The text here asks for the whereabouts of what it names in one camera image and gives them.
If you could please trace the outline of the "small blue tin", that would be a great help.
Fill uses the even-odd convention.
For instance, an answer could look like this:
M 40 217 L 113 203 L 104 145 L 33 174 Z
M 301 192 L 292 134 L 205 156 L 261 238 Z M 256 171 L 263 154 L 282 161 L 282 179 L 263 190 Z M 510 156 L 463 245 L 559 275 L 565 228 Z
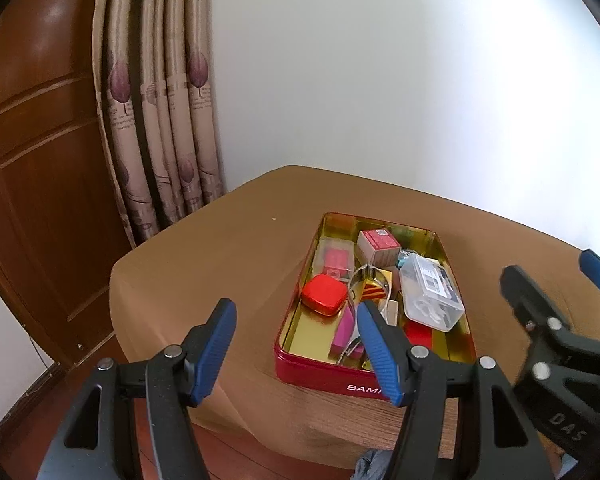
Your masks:
M 402 269 L 406 264 L 411 264 L 414 261 L 416 252 L 411 249 L 401 249 L 396 259 L 396 267 Z

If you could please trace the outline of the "clear plastic floss box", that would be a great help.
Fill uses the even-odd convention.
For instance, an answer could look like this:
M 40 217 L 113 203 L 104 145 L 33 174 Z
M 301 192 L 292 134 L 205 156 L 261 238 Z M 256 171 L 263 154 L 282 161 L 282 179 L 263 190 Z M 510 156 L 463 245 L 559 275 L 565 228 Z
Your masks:
M 409 252 L 399 270 L 405 316 L 442 333 L 449 333 L 465 314 L 450 274 L 438 260 Z

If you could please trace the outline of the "red rounded square tin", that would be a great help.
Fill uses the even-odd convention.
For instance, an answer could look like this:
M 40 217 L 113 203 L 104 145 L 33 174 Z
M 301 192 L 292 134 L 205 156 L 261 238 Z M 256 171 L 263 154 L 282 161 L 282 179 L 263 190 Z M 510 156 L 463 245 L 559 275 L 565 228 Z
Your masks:
M 326 274 L 317 274 L 304 284 L 301 301 L 313 312 L 332 318 L 347 299 L 347 286 Z

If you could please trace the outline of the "pink card in clear case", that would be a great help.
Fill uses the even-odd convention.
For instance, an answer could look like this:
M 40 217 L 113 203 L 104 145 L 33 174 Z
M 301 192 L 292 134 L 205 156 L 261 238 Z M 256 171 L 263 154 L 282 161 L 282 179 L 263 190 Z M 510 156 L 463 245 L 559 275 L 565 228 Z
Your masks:
M 349 281 L 355 269 L 352 240 L 321 237 L 312 263 L 312 275 L 325 274 L 338 281 Z

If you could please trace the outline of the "pink topped cardboard box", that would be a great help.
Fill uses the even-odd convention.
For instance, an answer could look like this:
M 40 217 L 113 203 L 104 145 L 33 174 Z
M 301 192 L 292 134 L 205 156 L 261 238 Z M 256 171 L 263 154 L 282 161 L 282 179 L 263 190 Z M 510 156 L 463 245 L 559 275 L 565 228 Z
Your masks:
M 400 243 L 386 229 L 358 232 L 355 255 L 360 263 L 368 263 L 378 268 L 394 266 L 401 250 Z

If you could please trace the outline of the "brown wooden door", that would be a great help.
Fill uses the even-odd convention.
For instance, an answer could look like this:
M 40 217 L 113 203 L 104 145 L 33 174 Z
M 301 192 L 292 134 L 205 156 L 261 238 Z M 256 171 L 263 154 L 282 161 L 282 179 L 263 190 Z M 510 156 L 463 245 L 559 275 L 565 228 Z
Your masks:
M 131 248 L 92 76 L 95 0 L 12 0 L 0 16 L 0 296 L 55 361 L 112 331 L 109 275 Z

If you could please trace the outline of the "yellow cube box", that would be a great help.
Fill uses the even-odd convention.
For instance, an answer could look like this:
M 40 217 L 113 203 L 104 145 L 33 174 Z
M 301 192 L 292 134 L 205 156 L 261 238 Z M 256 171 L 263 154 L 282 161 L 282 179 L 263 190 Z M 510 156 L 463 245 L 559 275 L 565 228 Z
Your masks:
M 367 275 L 363 281 L 362 296 L 363 300 L 373 300 L 384 302 L 388 301 L 392 295 L 392 273 L 388 270 L 381 270 L 374 276 Z

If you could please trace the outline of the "pink rectangular eraser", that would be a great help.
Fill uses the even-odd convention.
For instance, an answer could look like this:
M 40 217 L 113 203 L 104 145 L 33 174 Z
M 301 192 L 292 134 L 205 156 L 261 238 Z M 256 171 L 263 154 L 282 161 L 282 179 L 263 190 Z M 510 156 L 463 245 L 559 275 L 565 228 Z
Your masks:
M 339 361 L 340 356 L 347 350 L 354 326 L 355 322 L 351 311 L 348 308 L 344 308 L 335 335 L 332 337 L 332 343 L 330 344 L 329 355 L 336 361 Z

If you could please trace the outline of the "red flat block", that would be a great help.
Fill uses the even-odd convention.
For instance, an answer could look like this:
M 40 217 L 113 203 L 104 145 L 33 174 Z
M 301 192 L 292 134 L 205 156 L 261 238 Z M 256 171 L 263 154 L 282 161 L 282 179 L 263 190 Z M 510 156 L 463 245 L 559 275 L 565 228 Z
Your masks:
M 432 328 L 412 320 L 406 320 L 404 334 L 413 346 L 422 346 L 428 350 L 432 349 Z

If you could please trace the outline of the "patterned beige curtain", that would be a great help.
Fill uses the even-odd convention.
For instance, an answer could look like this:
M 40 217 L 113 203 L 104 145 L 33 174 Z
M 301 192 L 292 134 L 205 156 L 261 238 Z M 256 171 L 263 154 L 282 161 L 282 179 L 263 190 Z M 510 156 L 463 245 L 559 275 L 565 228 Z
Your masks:
M 223 194 L 210 0 L 95 0 L 92 73 L 123 229 L 143 243 Z

